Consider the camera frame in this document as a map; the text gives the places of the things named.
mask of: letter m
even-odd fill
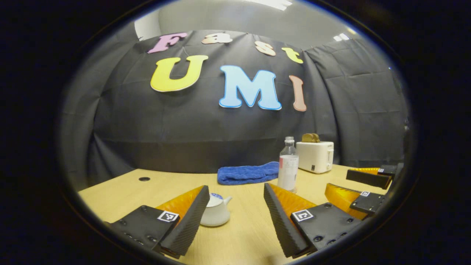
[[[224,97],[219,100],[219,105],[224,108],[238,108],[242,101],[237,97],[237,89],[249,107],[255,104],[260,93],[259,107],[263,109],[280,110],[281,103],[276,98],[275,74],[260,70],[253,81],[238,66],[221,66],[221,71],[226,75]]]

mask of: white toaster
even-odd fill
[[[332,169],[333,142],[297,142],[299,168],[324,173]]]

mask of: teapot spout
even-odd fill
[[[231,196],[225,198],[225,199],[224,199],[224,204],[227,205],[231,199],[232,199]]]

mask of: wooden table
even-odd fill
[[[333,165],[331,171],[323,174],[299,169],[297,195],[315,204],[326,203],[324,191],[329,182],[353,190],[386,193],[381,188],[346,180],[347,169],[349,167]],[[138,180],[140,177],[150,180],[142,182]],[[277,179],[269,182],[276,184]],[[263,199],[264,183],[225,186],[217,183],[217,174],[136,169],[79,194],[99,218],[112,223],[141,205],[156,207],[201,185],[208,185],[210,192],[223,197],[233,197],[227,206],[231,217],[219,227],[200,226],[187,254],[178,261],[190,265],[278,265],[293,261],[284,256],[276,237]]]

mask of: white teapot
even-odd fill
[[[209,202],[206,205],[200,224],[206,226],[218,226],[229,221],[229,211],[227,204],[232,199],[231,196],[223,199],[217,193],[210,193]]]

